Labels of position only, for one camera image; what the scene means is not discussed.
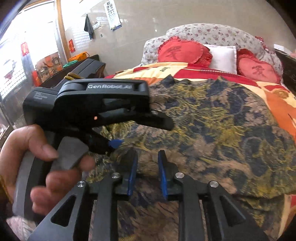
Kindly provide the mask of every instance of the white pillow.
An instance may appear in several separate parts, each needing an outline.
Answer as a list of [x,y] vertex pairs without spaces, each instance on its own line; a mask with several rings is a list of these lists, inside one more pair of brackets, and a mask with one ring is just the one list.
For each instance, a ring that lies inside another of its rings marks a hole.
[[210,44],[204,44],[204,46],[208,47],[213,55],[209,68],[237,74],[237,48],[235,46]]

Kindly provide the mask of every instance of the hand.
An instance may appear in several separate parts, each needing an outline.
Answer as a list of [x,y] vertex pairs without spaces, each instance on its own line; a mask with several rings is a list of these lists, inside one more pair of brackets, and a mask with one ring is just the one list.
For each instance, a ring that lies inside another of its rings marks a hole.
[[[58,152],[47,143],[40,126],[25,126],[14,130],[8,136],[0,152],[0,175],[12,199],[20,163],[27,150],[44,161],[52,161],[58,157]],[[94,166],[94,159],[86,155],[77,168],[49,173],[46,177],[46,187],[39,186],[31,190],[33,211],[47,215],[80,180],[82,171],[90,171]]]
[[296,58],[296,49],[295,49],[294,52],[290,53],[290,56],[291,56],[292,58]]

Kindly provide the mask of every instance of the gold bracelet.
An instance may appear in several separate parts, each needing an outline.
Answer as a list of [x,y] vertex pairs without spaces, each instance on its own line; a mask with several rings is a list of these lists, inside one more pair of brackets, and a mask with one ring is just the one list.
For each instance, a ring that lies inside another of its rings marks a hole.
[[7,191],[7,188],[6,188],[6,185],[5,185],[5,182],[4,182],[4,178],[0,175],[0,196],[2,195],[5,195],[9,202],[12,204],[13,203],[13,200],[12,198],[10,197],[10,195],[8,194],[8,191]]

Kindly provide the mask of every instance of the window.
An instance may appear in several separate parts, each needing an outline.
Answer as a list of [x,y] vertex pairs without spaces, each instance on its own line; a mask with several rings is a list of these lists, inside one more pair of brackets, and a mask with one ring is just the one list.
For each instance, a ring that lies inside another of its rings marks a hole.
[[27,42],[32,64],[58,52],[55,38],[54,3],[21,11],[0,41],[0,95],[10,91],[27,78],[23,68],[21,44]]
[[9,124],[6,118],[4,117],[2,110],[0,109],[0,138],[3,136],[3,134],[7,130],[8,126]]

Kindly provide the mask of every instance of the white tiled wall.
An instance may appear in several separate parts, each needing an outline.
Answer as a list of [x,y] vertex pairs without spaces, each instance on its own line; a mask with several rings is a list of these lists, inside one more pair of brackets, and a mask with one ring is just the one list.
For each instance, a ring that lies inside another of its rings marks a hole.
[[[274,43],[296,49],[288,26],[265,0],[115,0],[122,27],[111,31],[103,4],[107,0],[62,0],[62,13],[69,41],[76,52],[99,54],[106,71],[133,68],[140,64],[146,40],[165,35],[170,28],[188,23],[226,24]],[[90,40],[84,32],[85,17],[101,21]]]

